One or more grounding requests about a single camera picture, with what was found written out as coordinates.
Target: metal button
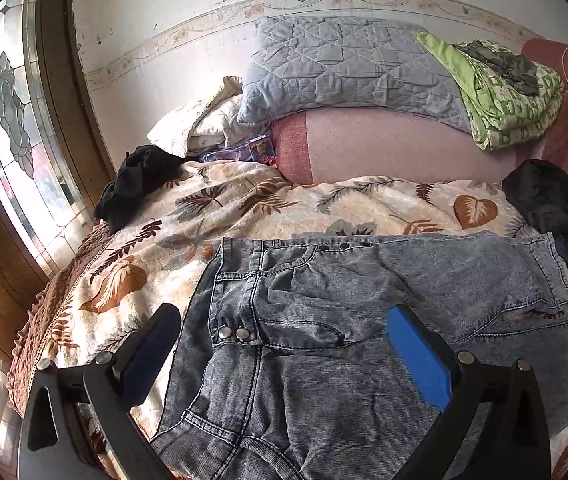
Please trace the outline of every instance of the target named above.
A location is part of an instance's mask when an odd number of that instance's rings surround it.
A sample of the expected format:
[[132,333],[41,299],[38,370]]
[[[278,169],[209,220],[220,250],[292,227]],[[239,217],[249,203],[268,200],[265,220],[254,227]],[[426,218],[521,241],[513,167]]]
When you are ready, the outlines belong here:
[[462,350],[458,354],[458,361],[461,362],[462,365],[471,365],[475,362],[475,356],[471,354],[471,352]]
[[98,365],[107,365],[113,360],[113,353],[112,352],[100,352],[95,357],[95,362]]
[[222,326],[218,331],[217,331],[217,336],[219,337],[219,339],[228,339],[231,335],[233,335],[233,331],[227,327],[227,326]]
[[235,332],[235,335],[237,336],[237,339],[239,339],[240,341],[246,341],[246,339],[248,339],[251,336],[251,333],[245,328],[238,328],[237,332]]
[[518,368],[523,372],[528,372],[532,367],[528,361],[518,359]]
[[37,370],[46,370],[51,364],[51,360],[44,357],[37,363]]

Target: metal screw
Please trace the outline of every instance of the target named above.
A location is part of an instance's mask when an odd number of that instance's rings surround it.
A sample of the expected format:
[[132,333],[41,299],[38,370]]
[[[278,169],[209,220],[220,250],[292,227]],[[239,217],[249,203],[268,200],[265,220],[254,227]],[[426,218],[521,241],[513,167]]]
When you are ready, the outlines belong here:
[[37,363],[37,370],[46,370],[46,368],[48,368],[51,365],[51,360],[44,357],[43,359],[41,359],[38,363]]
[[462,350],[458,354],[458,361],[461,362],[462,365],[471,365],[475,362],[475,356],[471,354],[471,352]]
[[107,365],[113,360],[113,352],[100,352],[95,357],[95,362],[98,365]]
[[530,371],[532,366],[530,365],[530,363],[528,361],[525,361],[523,359],[518,359],[518,368],[520,370],[522,370],[523,372],[528,372],[528,371]]

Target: black clothing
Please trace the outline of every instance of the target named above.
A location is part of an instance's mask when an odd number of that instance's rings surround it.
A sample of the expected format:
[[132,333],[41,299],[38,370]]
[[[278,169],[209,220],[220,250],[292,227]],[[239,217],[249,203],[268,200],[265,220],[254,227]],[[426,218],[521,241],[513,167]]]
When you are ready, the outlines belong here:
[[110,234],[128,225],[142,198],[177,176],[179,167],[195,158],[171,155],[157,146],[139,146],[117,171],[117,178],[106,186],[95,207],[95,219],[108,223]]
[[555,164],[530,159],[503,181],[508,200],[539,232],[552,232],[568,267],[568,175]]

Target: snap button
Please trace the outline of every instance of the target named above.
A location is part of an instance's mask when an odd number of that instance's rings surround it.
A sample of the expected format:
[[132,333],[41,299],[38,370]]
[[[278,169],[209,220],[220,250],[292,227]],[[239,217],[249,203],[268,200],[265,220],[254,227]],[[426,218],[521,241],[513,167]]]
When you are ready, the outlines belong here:
[[227,326],[222,326],[217,331],[217,336],[219,337],[219,339],[228,339],[231,335],[233,335],[233,331]]
[[237,336],[237,339],[239,339],[240,341],[245,341],[251,336],[251,333],[245,328],[238,328],[237,332],[235,332],[235,335]]

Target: blue gripper pad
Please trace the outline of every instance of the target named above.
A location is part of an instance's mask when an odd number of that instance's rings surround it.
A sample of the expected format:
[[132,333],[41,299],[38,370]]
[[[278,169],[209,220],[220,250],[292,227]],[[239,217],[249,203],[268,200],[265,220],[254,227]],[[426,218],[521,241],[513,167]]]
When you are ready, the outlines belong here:
[[386,324],[390,344],[408,369],[424,401],[443,412],[452,395],[451,377],[427,341],[426,328],[403,305],[388,311]]

